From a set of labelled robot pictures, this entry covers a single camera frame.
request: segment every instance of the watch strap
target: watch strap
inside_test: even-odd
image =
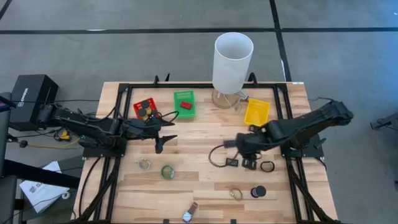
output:
[[[188,213],[193,215],[198,208],[198,204],[196,202],[193,202],[191,207],[188,209]]]

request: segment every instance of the concrete floor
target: concrete floor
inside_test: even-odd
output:
[[[398,2],[377,0],[276,0],[281,27],[398,26]],[[13,0],[4,29],[135,29],[273,27],[266,0]],[[60,85],[58,99],[98,99],[105,81],[211,80],[213,42],[219,34],[0,35],[1,91],[20,74],[45,73]],[[274,33],[248,33],[255,46],[250,72],[260,81],[283,81]],[[344,101],[355,114],[349,126],[322,132],[331,191],[346,223],[398,220],[398,140],[369,122],[398,110],[398,32],[284,33],[293,81],[308,97]],[[312,101],[313,109],[324,102]],[[65,103],[96,110],[96,103]],[[32,142],[54,144],[46,137]],[[21,149],[6,157],[33,166],[81,154]],[[68,212],[56,214],[65,222]],[[45,217],[31,223],[51,223]]]

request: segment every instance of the white paper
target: white paper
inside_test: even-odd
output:
[[[49,165],[43,167],[43,169],[61,173],[60,166],[58,165],[57,161],[51,162]],[[61,194],[69,190],[68,187],[53,186],[29,180],[23,181],[21,184],[19,184],[19,186],[24,191],[26,197],[29,199],[32,206],[34,206],[37,213],[43,212],[46,208],[53,204],[54,201],[61,196]]]

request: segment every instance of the watch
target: watch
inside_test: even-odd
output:
[[[182,220],[186,223],[190,222],[197,208],[198,204],[196,202],[193,202],[189,210],[184,212],[184,214],[182,215]]]

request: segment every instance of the black ring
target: black ring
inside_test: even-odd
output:
[[[265,169],[263,169],[263,168],[262,168],[262,165],[265,164],[265,163],[271,163],[271,164],[272,164],[272,169],[271,169],[271,170],[265,170]],[[260,163],[260,169],[261,169],[262,171],[264,171],[264,172],[272,172],[272,171],[274,171],[274,169],[275,169],[275,164],[274,164],[274,162],[272,162],[272,161],[264,161],[264,162]]]

